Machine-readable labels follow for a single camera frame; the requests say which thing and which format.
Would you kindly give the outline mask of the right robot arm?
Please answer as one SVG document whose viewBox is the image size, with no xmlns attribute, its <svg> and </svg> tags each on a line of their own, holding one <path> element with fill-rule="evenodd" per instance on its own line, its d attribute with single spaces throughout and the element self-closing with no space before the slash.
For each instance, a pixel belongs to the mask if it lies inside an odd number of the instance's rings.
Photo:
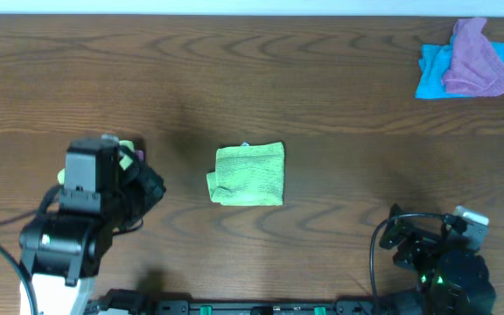
<svg viewBox="0 0 504 315">
<path fill-rule="evenodd" d="M 457 206 L 452 214 L 408 213 L 394 204 L 369 247 L 373 314 L 490 314 L 496 292 L 480 246 L 489 219 Z M 395 266 L 417 273 L 416 287 L 380 297 L 375 247 L 396 249 Z"/>
</svg>

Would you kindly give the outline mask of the green microfibre cloth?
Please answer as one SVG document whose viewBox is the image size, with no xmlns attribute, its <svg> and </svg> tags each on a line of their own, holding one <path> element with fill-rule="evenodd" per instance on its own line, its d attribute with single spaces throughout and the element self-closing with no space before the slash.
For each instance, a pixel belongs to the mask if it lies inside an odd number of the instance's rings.
<svg viewBox="0 0 504 315">
<path fill-rule="evenodd" d="M 206 175 L 210 200 L 230 207 L 273 207 L 284 203 L 284 145 L 218 149 L 214 171 Z"/>
</svg>

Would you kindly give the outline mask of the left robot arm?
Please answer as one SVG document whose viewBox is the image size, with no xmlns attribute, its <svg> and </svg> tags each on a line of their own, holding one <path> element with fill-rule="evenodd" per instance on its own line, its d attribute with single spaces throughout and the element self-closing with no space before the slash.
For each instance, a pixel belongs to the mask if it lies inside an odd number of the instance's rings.
<svg viewBox="0 0 504 315">
<path fill-rule="evenodd" d="M 64 180 L 19 235 L 23 314 L 81 314 L 113 240 L 136 232 L 165 183 L 126 146 L 66 153 Z"/>
</svg>

